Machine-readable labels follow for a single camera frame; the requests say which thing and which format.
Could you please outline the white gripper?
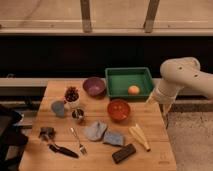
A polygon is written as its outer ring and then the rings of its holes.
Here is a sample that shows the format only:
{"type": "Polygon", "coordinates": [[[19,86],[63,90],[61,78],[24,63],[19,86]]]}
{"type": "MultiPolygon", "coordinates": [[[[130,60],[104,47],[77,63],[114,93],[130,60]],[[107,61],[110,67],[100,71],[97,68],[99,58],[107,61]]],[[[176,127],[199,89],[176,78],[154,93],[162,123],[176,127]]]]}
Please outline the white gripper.
{"type": "Polygon", "coordinates": [[[162,105],[162,108],[164,110],[169,110],[173,102],[174,102],[173,97],[166,96],[165,94],[161,93],[158,89],[154,89],[150,93],[148,99],[146,100],[146,105],[158,103],[162,105]]]}

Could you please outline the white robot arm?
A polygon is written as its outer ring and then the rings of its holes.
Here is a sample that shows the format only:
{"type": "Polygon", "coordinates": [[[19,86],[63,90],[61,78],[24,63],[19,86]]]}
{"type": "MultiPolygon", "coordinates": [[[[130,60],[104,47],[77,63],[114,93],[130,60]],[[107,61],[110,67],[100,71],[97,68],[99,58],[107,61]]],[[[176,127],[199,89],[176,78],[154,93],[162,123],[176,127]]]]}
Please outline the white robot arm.
{"type": "Polygon", "coordinates": [[[161,64],[160,74],[161,80],[148,97],[147,104],[162,104],[168,110],[184,87],[213,99],[213,74],[202,72],[194,57],[168,59],[161,64]]]}

